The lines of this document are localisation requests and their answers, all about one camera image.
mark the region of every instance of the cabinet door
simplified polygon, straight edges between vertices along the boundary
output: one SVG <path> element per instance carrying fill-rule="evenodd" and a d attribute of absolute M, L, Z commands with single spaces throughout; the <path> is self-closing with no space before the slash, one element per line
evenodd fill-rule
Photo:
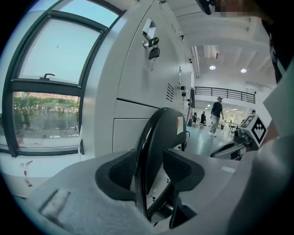
<path fill-rule="evenodd" d="M 154 33 L 151 37 L 159 38 L 160 56 L 155 61 L 148 59 L 151 48 L 145 49 L 142 43 L 147 41 L 142 32 L 146 30 L 148 20 L 152 20 L 153 26 L 156 25 L 150 29 Z M 178 45 L 173 37 L 173 32 L 162 14 L 151 6 L 131 43 L 120 80 L 118 98 L 158 108 L 181 108 L 180 65 L 176 52 Z"/>

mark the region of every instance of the ceiling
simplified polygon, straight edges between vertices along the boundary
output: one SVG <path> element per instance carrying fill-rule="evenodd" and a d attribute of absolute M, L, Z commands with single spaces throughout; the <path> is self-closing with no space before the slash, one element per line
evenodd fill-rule
<path fill-rule="evenodd" d="M 239 105 L 232 105 L 232 104 L 226 104 L 224 102 L 221 103 L 222 104 L 222 110 L 225 113 L 226 111 L 229 111 L 227 113 L 233 113 L 233 114 L 237 114 L 237 115 L 243 115 L 246 114 L 246 107 L 244 106 L 239 106 Z M 205 109 L 207 108 L 207 112 L 211 112 L 213 106 L 213 102 L 211 101 L 200 101 L 200 100 L 195 100 L 195 107 L 198 109 Z"/>
<path fill-rule="evenodd" d="M 182 28 L 194 58 L 195 77 L 208 71 L 210 65 L 250 76 L 261 77 L 263 84 L 276 85 L 269 54 L 269 37 L 256 17 L 220 17 L 203 13 L 195 0 L 167 0 Z M 216 45 L 219 57 L 203 54 L 207 46 Z"/>

